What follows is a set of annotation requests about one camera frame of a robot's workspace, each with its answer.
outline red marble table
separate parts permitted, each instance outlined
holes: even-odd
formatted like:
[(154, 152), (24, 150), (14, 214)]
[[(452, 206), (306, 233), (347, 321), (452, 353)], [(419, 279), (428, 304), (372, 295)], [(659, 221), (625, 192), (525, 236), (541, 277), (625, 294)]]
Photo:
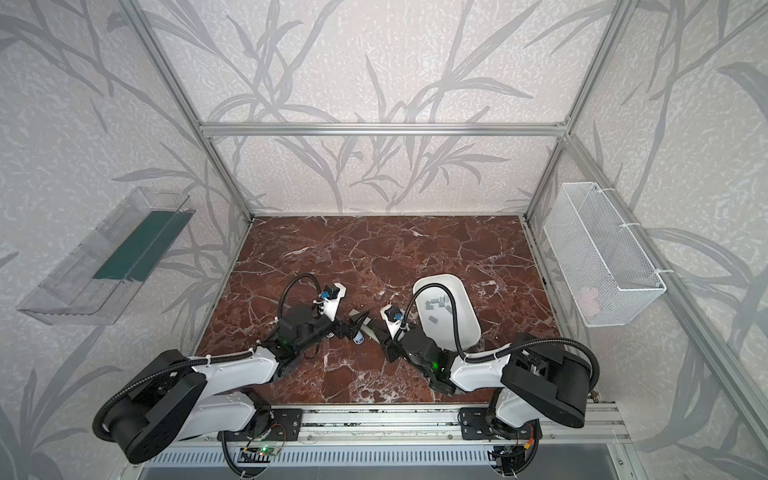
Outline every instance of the red marble table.
[[(302, 272), (314, 273), (321, 286), (346, 286), (339, 317), (353, 308), (378, 317), (387, 303), (404, 308), (416, 280), (452, 273), (462, 279), (483, 332), (470, 351), (504, 345), (517, 332), (558, 334), (518, 217), (261, 217), (198, 354), (237, 352), (266, 337), (280, 293)], [(307, 283), (296, 285), (286, 306), (313, 293)], [(436, 394), (405, 361), (387, 363), (367, 337), (360, 346), (325, 339), (289, 377), (254, 389), (272, 404), (487, 402), (492, 394)]]

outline robotic arm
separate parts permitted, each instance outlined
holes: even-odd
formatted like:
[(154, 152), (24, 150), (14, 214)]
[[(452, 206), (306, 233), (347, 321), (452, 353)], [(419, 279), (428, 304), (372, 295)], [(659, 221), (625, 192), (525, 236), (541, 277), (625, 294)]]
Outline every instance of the robotic arm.
[[(294, 306), (283, 315), (286, 296), (301, 278), (313, 281), (317, 297), (311, 305)], [(419, 326), (407, 322), (416, 297), (430, 286), (442, 288), (452, 305), (456, 304), (450, 290), (431, 283), (414, 294), (405, 314), (395, 306), (381, 309), (387, 330), (371, 330), (388, 361), (402, 358), (409, 362), (429, 379), (430, 388), (436, 392), (450, 396), (457, 391), (497, 389), (484, 415), (472, 413), (473, 417), (481, 418), (459, 420), (467, 426), (462, 428), (467, 435), (462, 436), (480, 439), (484, 437), (478, 438), (477, 434), (482, 433), (489, 439), (515, 439), (526, 425), (541, 417), (570, 427), (584, 426), (587, 396), (599, 375), (597, 359), (587, 347), (571, 339), (524, 335), (493, 351), (464, 353), (453, 310), (457, 351), (440, 349)], [(140, 463), (172, 442), (209, 432), (238, 432), (246, 428), (249, 432), (265, 432), (270, 424), (263, 414), (269, 406), (260, 397), (222, 392), (289, 375), (299, 365), (303, 353), (325, 336), (352, 339), (359, 335), (368, 312), (357, 313), (347, 321), (336, 318), (345, 294), (346, 288), (340, 283), (321, 291), (311, 274), (298, 276), (280, 298), (276, 328), (266, 340), (257, 342), (255, 349), (216, 357), (187, 358), (178, 350), (161, 353), (99, 409), (92, 425), (94, 434), (116, 442), (130, 462)], [(554, 346), (555, 343), (581, 350), (590, 362)], [(526, 431), (531, 440), (536, 435), (534, 430), (531, 427)], [(534, 452), (535, 449), (526, 462), (530, 462)]]

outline white wire mesh basket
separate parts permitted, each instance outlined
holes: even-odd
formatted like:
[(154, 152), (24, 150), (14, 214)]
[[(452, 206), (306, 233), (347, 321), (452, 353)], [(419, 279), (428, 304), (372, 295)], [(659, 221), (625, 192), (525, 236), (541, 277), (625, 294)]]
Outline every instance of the white wire mesh basket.
[(594, 182), (562, 184), (544, 231), (586, 326), (625, 325), (667, 290)]

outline small object in basket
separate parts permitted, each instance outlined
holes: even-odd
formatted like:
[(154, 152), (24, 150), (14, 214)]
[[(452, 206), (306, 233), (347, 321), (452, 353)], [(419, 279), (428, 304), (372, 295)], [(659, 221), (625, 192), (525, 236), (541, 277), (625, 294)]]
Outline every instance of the small object in basket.
[(585, 319), (591, 319), (600, 313), (601, 305), (598, 301), (599, 296), (600, 290), (593, 286), (583, 286), (579, 290), (576, 295), (576, 303)]

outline black bracket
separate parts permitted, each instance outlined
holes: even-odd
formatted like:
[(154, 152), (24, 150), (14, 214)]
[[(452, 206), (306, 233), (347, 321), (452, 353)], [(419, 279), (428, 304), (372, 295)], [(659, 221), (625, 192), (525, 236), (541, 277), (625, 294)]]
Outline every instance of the black bracket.
[[(266, 425), (267, 428), (270, 426), (272, 428), (269, 434), (267, 434), (261, 442), (282, 442), (283, 439), (285, 439), (285, 442), (295, 442), (298, 440), (299, 430), (301, 430), (302, 413), (302, 409), (272, 409), (270, 411), (270, 420)], [(253, 434), (255, 422), (257, 421), (259, 421), (257, 415), (254, 415), (253, 419), (248, 422), (248, 425), (246, 425), (244, 429), (239, 432), (224, 432), (224, 438), (228, 442), (246, 442), (248, 437)], [(285, 432), (279, 426), (272, 426), (275, 424), (281, 425), (283, 429), (285, 429)], [(263, 430), (257, 432), (256, 436), (259, 436), (262, 433)], [(219, 432), (217, 439), (221, 441), (221, 432)]]
[[(498, 440), (498, 435), (501, 433), (498, 430), (491, 428), (488, 423), (486, 415), (488, 414), (488, 408), (486, 407), (465, 407), (458, 410), (458, 423), (462, 427), (462, 439), (464, 440)], [(531, 438), (531, 426), (525, 424), (519, 429), (510, 425), (505, 425), (506, 430), (511, 435), (505, 435), (507, 439), (518, 438), (521, 442)], [(536, 436), (541, 438), (541, 430), (537, 429)]]

